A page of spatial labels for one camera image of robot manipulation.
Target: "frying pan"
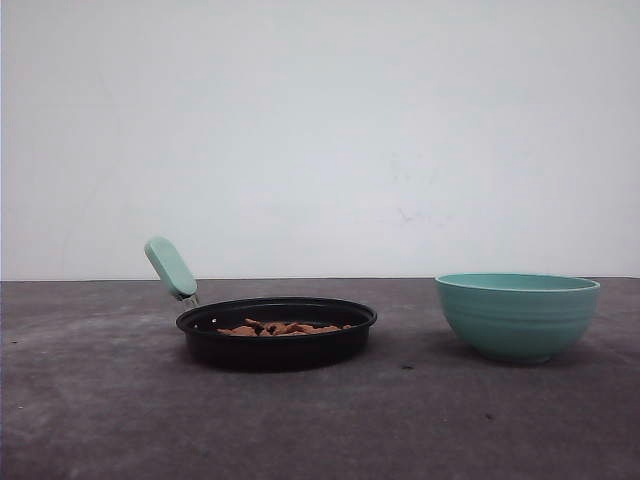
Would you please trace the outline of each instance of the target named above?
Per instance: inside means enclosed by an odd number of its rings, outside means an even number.
[[[268,297],[200,306],[197,284],[173,244],[154,237],[145,245],[147,258],[186,312],[176,325],[186,336],[192,357],[237,370],[297,370],[346,360],[362,351],[377,314],[347,300],[312,297]],[[315,327],[351,328],[308,335],[245,337],[218,333],[218,328],[260,322],[300,322]]]

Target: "ceramic bowl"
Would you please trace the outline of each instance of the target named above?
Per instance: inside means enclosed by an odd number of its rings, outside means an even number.
[[[595,312],[600,284],[584,278],[463,273],[436,278],[456,335],[486,357],[535,364],[573,345]]]

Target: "concrete surface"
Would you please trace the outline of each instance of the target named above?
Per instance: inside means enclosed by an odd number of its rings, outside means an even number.
[[[637,479],[640,279],[538,367],[461,344],[427,279],[200,281],[213,302],[347,298],[370,345],[318,370],[193,363],[159,282],[3,284],[3,479]]]

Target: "wall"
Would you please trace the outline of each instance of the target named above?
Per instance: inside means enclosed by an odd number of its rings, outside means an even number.
[[[640,275],[640,2],[2,17],[4,279]]]

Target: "handle grip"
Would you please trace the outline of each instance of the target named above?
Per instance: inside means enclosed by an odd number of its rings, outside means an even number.
[[[190,299],[197,305],[196,279],[173,244],[163,237],[153,237],[144,246],[144,253],[169,292],[179,301]]]

